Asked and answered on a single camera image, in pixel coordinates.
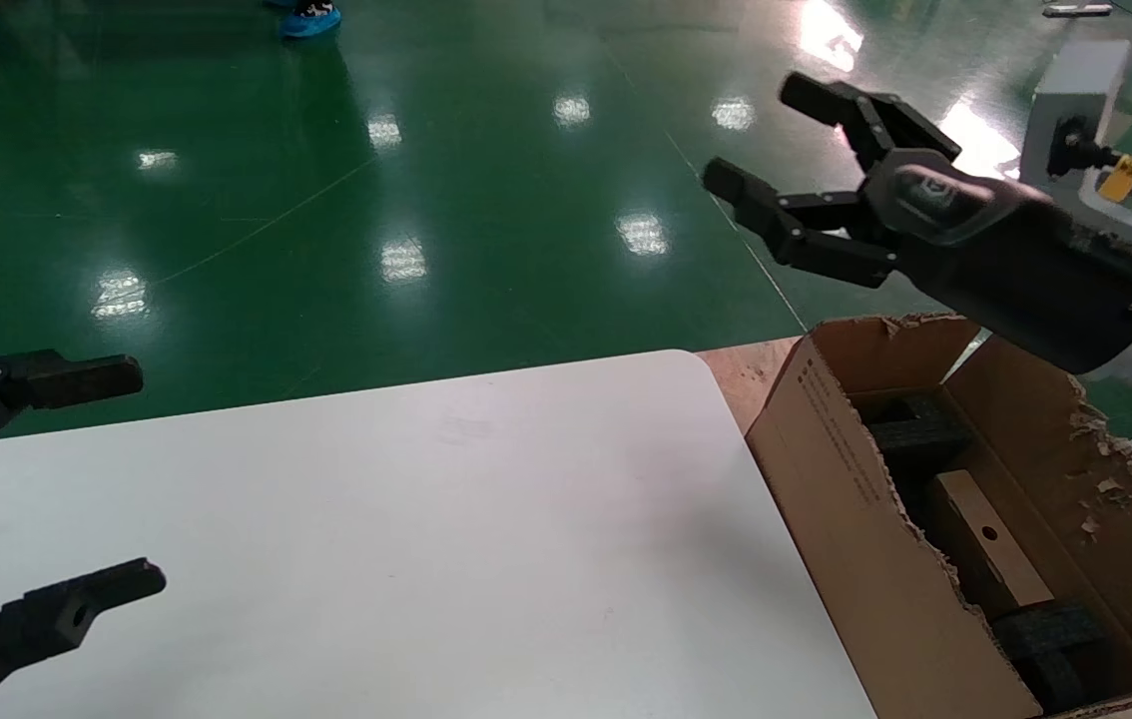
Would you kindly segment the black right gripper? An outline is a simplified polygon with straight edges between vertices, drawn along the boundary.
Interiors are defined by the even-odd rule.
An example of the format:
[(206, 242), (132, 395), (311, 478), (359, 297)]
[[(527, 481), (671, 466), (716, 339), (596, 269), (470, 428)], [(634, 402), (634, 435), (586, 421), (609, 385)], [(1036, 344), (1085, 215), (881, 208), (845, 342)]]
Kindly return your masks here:
[(704, 190), (778, 265), (868, 290), (897, 269), (1072, 374), (1132, 345), (1132, 245), (1086, 231), (1045, 192), (955, 169), (961, 146), (893, 94), (791, 72), (778, 100), (840, 129), (867, 170), (859, 194), (782, 195), (730, 161), (707, 161)]

